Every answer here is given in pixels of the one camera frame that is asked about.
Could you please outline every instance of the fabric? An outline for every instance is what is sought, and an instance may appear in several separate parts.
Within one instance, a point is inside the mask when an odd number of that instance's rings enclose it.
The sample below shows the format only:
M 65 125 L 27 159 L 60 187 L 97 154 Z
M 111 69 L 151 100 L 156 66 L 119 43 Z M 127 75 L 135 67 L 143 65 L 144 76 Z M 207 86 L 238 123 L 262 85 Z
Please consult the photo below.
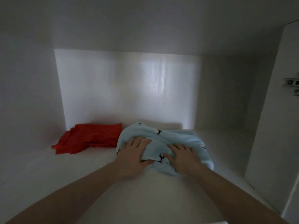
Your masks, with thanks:
M 115 148 L 122 130 L 121 123 L 116 125 L 76 124 L 70 131 L 66 131 L 52 148 L 56 149 L 56 154 L 75 154 L 88 147 Z
M 118 139 L 116 152 L 121 149 L 124 142 L 139 136 L 152 139 L 152 142 L 146 146 L 141 157 L 141 160 L 155 160 L 149 168 L 155 168 L 170 175 L 179 175 L 170 165 L 169 160 L 163 156 L 163 153 L 174 156 L 172 150 L 167 147 L 167 144 L 172 145 L 174 143 L 193 147 L 201 162 L 211 170 L 214 168 L 214 164 L 205 149 L 204 142 L 192 131 L 165 131 L 148 127 L 143 123 L 135 123 L 122 131 Z

